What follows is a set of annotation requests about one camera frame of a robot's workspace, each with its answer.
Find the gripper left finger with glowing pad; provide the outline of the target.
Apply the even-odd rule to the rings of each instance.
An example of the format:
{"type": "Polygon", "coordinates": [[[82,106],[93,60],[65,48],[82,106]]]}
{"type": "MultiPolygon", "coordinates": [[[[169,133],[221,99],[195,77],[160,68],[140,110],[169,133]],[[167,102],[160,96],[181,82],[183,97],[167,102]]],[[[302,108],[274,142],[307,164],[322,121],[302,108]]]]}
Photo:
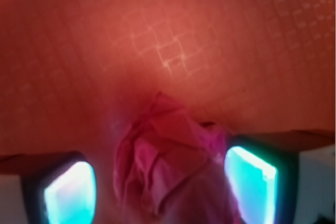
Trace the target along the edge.
{"type": "Polygon", "coordinates": [[[79,152],[24,155],[21,176],[29,223],[92,223],[97,183],[79,152]]]}

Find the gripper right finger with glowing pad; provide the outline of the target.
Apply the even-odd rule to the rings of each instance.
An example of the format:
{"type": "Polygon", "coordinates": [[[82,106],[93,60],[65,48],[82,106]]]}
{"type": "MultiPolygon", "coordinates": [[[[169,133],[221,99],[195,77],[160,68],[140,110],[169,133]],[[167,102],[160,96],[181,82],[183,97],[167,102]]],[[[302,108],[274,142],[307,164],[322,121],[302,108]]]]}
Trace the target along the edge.
{"type": "Polygon", "coordinates": [[[235,135],[224,172],[236,197],[242,223],[293,223],[299,157],[273,134],[235,135]]]}

